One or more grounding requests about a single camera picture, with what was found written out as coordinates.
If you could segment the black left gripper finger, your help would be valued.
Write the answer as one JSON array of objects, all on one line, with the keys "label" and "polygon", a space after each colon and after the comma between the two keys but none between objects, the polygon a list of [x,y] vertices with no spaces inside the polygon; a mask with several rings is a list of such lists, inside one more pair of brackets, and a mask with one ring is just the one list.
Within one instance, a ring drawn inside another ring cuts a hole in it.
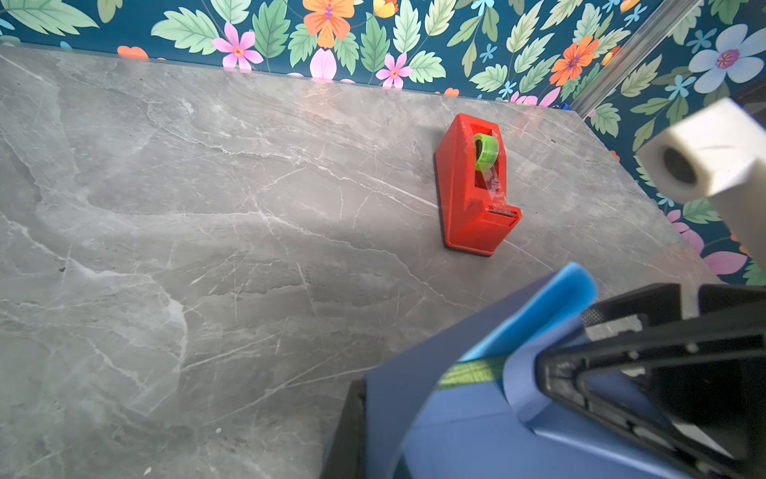
[{"label": "black left gripper finger", "polygon": [[325,453],[321,479],[366,477],[366,383],[356,379],[349,385],[335,433]]}]

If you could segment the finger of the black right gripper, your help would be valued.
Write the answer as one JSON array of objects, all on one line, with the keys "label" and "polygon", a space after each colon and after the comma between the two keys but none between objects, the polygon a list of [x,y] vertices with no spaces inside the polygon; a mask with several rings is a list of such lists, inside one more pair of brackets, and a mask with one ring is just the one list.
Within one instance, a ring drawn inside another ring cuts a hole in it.
[{"label": "finger of the black right gripper", "polygon": [[694,478],[764,477],[764,301],[660,317],[640,331],[545,350],[538,386]]},{"label": "finger of the black right gripper", "polygon": [[582,314],[585,327],[595,327],[636,315],[643,327],[682,320],[681,288],[677,283],[653,283],[595,303]]}]

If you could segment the red tape dispenser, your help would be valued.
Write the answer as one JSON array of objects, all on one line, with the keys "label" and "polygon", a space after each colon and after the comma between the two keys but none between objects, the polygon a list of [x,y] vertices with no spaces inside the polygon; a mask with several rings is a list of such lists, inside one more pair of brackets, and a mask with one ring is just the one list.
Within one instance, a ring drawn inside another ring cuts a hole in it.
[{"label": "red tape dispenser", "polygon": [[490,257],[522,221],[508,204],[507,155],[500,127],[459,114],[439,144],[435,174],[445,247]]}]

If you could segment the green gift box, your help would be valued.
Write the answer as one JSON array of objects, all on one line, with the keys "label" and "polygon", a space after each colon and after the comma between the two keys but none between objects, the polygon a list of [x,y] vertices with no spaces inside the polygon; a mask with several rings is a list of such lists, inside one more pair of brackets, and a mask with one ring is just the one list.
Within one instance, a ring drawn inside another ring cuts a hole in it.
[{"label": "green gift box", "polygon": [[501,381],[507,359],[506,356],[493,356],[456,363],[440,378],[436,389],[447,390]]}]

